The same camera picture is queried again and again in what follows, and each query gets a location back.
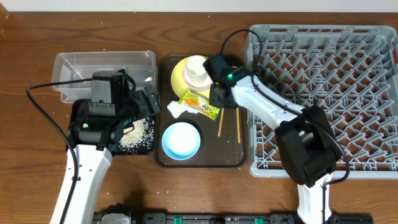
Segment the wooden chopstick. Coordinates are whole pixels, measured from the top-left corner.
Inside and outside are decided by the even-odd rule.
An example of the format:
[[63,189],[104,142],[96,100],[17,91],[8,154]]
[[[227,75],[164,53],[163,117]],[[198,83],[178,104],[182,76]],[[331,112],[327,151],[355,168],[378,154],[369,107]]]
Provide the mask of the wooden chopstick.
[[218,135],[217,135],[218,137],[221,136],[222,127],[223,127],[223,118],[224,118],[224,108],[222,108],[220,112],[220,121],[218,126]]
[[241,125],[240,125],[240,114],[239,108],[236,108],[236,127],[237,127],[237,137],[238,137],[238,144],[241,144]]

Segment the yellow snack wrapper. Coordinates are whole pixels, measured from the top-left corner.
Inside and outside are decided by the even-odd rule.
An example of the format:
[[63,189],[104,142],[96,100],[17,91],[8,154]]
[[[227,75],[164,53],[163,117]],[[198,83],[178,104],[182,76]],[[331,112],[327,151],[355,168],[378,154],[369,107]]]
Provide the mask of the yellow snack wrapper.
[[180,105],[185,105],[212,120],[215,120],[220,112],[219,108],[210,105],[208,100],[192,91],[187,91],[179,99],[178,103]]

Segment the white napkin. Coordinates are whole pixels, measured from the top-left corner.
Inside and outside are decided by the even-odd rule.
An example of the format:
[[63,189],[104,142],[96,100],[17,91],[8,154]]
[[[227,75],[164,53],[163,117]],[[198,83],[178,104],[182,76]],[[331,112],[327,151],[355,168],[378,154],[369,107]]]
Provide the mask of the white napkin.
[[171,115],[174,118],[178,118],[184,112],[198,114],[198,111],[196,111],[195,109],[193,109],[189,106],[186,106],[186,105],[181,105],[177,101],[171,101],[167,105],[167,109],[170,111]]

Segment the light blue bowl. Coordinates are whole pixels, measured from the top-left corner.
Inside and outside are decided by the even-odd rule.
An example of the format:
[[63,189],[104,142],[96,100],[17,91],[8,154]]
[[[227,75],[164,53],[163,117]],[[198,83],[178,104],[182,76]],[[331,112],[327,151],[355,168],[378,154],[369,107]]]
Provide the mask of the light blue bowl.
[[193,157],[201,145],[201,136],[194,125],[186,122],[171,124],[163,133],[162,149],[167,156],[177,161]]

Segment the white paper cup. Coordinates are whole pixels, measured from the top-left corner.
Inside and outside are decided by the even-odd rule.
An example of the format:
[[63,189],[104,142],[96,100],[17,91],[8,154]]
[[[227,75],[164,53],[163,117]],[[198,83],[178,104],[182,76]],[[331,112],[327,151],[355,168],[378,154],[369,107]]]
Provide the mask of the white paper cup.
[[193,55],[185,62],[185,70],[192,83],[203,83],[206,80],[207,72],[203,66],[205,61],[204,56]]

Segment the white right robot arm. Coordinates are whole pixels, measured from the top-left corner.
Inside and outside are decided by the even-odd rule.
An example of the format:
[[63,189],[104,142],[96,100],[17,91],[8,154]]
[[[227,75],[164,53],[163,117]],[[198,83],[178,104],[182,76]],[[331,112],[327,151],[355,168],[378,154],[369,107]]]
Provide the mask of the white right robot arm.
[[213,106],[246,108],[274,131],[282,166],[298,187],[301,220],[325,223],[331,216],[328,186],[343,152],[324,110],[284,99],[244,67],[206,66],[205,70],[213,81]]

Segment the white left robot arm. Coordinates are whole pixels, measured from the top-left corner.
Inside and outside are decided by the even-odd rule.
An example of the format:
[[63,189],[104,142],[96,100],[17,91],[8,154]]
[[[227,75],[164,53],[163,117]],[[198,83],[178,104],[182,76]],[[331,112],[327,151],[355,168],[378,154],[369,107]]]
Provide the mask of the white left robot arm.
[[128,89],[115,103],[74,102],[68,127],[67,166],[51,223],[90,223],[103,179],[126,128],[160,112],[152,86]]

